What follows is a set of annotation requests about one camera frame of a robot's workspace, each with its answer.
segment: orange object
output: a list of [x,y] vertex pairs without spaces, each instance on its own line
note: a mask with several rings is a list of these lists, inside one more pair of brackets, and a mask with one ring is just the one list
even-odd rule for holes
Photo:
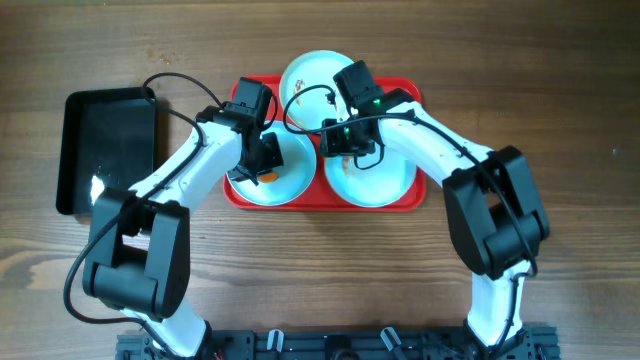
[[260,181],[261,183],[264,183],[264,184],[269,184],[269,183],[272,183],[272,182],[278,180],[278,178],[279,178],[278,173],[275,172],[275,171],[272,171],[272,172],[270,172],[268,174],[264,174],[264,175],[258,176],[258,181]]

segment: plate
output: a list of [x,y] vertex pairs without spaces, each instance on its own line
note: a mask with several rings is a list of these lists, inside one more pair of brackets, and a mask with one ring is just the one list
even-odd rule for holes
[[281,121],[262,133],[275,133],[278,137],[283,165],[274,168],[278,180],[272,183],[251,181],[229,181],[231,187],[243,199],[262,206],[278,206],[294,200],[311,184],[316,172],[316,151],[306,135],[295,135],[288,132]]
[[[302,89],[324,84],[331,86],[339,95],[333,76],[353,60],[335,51],[318,50],[297,57],[287,66],[280,80],[280,102],[282,108]],[[327,103],[327,90],[312,90],[295,100],[289,108],[289,118],[298,127],[310,130],[322,126],[322,120],[335,119],[336,109]]]
[[[361,168],[373,165],[376,152],[358,158]],[[382,162],[368,170],[355,167],[353,157],[337,156],[324,162],[327,181],[333,191],[347,202],[360,207],[382,207],[396,202],[409,191],[416,178],[416,165],[395,150],[385,148]]]

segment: black container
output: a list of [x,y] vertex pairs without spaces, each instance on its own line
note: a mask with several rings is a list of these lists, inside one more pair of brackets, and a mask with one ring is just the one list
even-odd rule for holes
[[[155,94],[148,90],[151,98]],[[157,114],[140,88],[80,91],[67,98],[56,209],[86,215],[104,187],[126,190],[153,173]]]

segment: wood grain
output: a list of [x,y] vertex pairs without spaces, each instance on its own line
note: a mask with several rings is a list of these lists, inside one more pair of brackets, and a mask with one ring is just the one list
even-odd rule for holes
[[[557,326],[567,359],[640,358],[638,2],[168,2],[0,8],[0,357],[113,358],[133,329],[62,305],[88,233],[54,208],[69,94],[170,70],[225,97],[240,76],[333,49],[415,81],[463,136],[527,154],[552,236],[524,319]],[[188,114],[208,104],[181,81],[155,89]],[[169,152],[188,131],[169,120]],[[331,214],[241,211],[218,184],[192,220],[190,300],[215,329],[460,324],[469,271],[430,185],[411,213]],[[81,310],[112,315],[74,291]]]

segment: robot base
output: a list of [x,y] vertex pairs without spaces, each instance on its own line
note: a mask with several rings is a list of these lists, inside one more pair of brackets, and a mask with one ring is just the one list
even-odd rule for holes
[[[462,360],[480,359],[469,350],[463,327],[398,331],[400,349],[389,351],[378,332],[213,331],[213,348],[221,360]],[[559,360],[556,328],[524,325],[519,344],[498,360]],[[116,360],[166,359],[147,334],[118,336]]]

